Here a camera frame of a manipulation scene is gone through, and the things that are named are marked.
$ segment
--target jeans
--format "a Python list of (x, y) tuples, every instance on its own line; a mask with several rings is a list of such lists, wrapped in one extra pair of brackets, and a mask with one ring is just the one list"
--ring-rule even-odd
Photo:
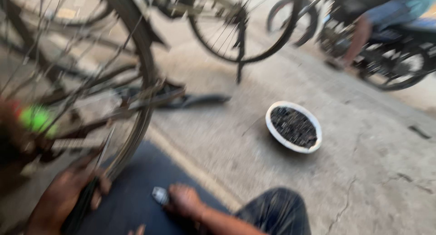
[(310, 235), (302, 197), (286, 188), (274, 188), (239, 210), (236, 217), (270, 235)]

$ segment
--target blue shirt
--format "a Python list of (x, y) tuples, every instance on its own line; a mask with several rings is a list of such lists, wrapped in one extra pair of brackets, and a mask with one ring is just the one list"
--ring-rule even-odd
[(406, 5), (411, 8), (410, 14), (418, 18), (428, 11), (435, 0), (408, 0)]

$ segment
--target kickstand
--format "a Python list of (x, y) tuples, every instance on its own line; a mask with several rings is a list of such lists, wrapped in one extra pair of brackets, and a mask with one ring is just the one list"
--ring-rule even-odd
[(236, 77), (237, 84), (241, 83), (242, 71), (243, 71), (243, 67), (245, 65), (245, 61), (242, 60), (244, 55), (245, 55), (245, 30), (247, 29), (247, 26), (246, 26), (247, 19), (245, 17), (244, 11), (241, 12), (240, 18), (241, 18), (241, 20), (238, 23), (239, 35), (238, 35), (238, 41), (237, 41), (237, 43), (239, 43), (239, 55), (237, 58), (238, 74)]

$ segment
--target knee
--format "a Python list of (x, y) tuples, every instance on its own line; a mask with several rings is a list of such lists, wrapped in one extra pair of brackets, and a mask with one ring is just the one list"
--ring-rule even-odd
[(276, 200), (279, 202), (292, 202), (295, 205), (304, 204), (302, 196), (299, 193), (288, 188), (272, 188), (266, 193), (272, 200)]

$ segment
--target green object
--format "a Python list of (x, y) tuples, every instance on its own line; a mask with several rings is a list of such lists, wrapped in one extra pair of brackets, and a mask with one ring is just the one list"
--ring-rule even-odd
[[(21, 124), (32, 132), (41, 133), (44, 132), (48, 126), (52, 123), (50, 113), (41, 106), (28, 106), (23, 109), (19, 115), (19, 121)], [(46, 134), (46, 137), (54, 137), (57, 132), (57, 126), (54, 124), (51, 126)]]

